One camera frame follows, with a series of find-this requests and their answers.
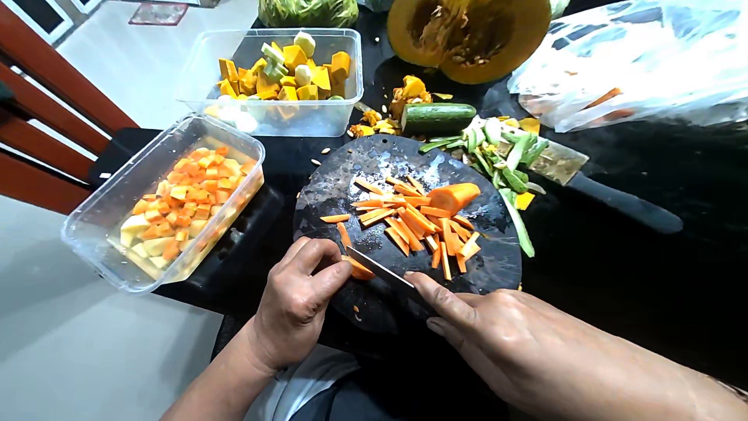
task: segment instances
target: round cutting board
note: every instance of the round cutting board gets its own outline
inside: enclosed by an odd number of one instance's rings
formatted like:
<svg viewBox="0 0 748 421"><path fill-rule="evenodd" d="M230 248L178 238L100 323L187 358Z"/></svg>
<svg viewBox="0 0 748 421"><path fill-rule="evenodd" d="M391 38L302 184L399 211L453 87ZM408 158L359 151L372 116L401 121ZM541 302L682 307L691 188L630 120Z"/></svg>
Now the round cutting board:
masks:
<svg viewBox="0 0 748 421"><path fill-rule="evenodd" d="M330 154L312 174L301 191L293 217L294 240L301 236L328 238L343 250L335 224L320 217L350 213L345 222L353 247L402 276L405 271L424 272L452 292L487 294L499 288L516 289L522 266L517 232L509 212L491 182L449 154L432 149L422 154L423 145L399 136L374 135L356 139ZM419 181L428 192L447 184L475 183L480 195L460 214L467 217L481 233L477 244L481 250L467 261L467 273L460 273L450 258L452 281L444 279L441 266L431 268L428 247L405 256L384 233L384 220L364 227L355 216L352 202L368 199L366 190L354 184L364 177L385 191L393 191L386 177L406 181L405 175ZM398 333L399 325L413 318L426 318L415 303L399 294L382 279L371 281L349 279L336 293L331 305L361 329L377 333Z"/></svg>

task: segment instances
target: plastic container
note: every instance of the plastic container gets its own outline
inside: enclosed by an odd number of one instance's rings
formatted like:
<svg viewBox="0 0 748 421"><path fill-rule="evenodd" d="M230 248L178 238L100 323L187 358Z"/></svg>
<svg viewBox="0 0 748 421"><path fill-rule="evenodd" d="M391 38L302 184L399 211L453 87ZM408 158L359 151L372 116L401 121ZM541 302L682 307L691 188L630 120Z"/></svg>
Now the plastic container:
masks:
<svg viewBox="0 0 748 421"><path fill-rule="evenodd" d="M143 194L154 193L174 164L197 148L227 146L227 158L257 164L193 241L163 270L120 244L120 227ZM73 251L121 291L146 294L183 281L228 230L264 183L265 148L214 118L190 114L164 130L93 192L65 220L61 236Z"/></svg>
<svg viewBox="0 0 748 421"><path fill-rule="evenodd" d="M249 112L258 122L251 132L256 136L337 137L347 129L353 104L364 95L361 69L361 36L352 29L292 28L206 31L195 41L189 60L178 78L176 97L195 112L210 105L224 106L216 86L221 81L219 58L231 58L237 67L251 68L263 57L263 43L275 41L280 46L293 44L303 30L310 34L316 48L312 58L319 65L329 63L339 51L351 56L351 70L346 80L345 100L231 100Z"/></svg>

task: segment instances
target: black knife handle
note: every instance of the black knife handle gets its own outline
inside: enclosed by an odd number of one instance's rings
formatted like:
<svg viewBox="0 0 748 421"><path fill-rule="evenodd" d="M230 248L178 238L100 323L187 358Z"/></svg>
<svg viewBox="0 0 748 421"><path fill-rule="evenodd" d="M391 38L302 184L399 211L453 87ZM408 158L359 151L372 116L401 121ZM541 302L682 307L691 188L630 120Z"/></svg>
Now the black knife handle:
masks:
<svg viewBox="0 0 748 421"><path fill-rule="evenodd" d="M675 234L683 229L683 221L672 212L591 180L581 171L566 186L593 197L662 234Z"/></svg>

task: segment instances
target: floor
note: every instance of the floor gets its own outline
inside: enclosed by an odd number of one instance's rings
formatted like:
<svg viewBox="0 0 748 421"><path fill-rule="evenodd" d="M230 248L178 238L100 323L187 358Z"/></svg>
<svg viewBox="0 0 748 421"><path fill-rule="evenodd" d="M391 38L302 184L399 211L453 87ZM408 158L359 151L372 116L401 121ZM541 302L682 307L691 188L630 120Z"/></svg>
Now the floor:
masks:
<svg viewBox="0 0 748 421"><path fill-rule="evenodd" d="M108 1L58 51L136 123L189 112L174 80L205 30L247 28L257 0L127 25ZM0 420L156 420L207 366L221 315L115 291L59 240L64 216L0 196Z"/></svg>

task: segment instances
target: left hand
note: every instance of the left hand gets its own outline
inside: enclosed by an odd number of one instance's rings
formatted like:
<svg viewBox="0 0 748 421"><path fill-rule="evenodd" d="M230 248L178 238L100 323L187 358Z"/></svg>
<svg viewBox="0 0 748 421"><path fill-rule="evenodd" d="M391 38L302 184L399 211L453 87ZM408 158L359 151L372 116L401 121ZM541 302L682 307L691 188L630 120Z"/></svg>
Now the left hand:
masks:
<svg viewBox="0 0 748 421"><path fill-rule="evenodd" d="M299 238L270 270L260 307L242 328L252 357L272 371L303 360L317 343L332 295L351 271L336 243Z"/></svg>

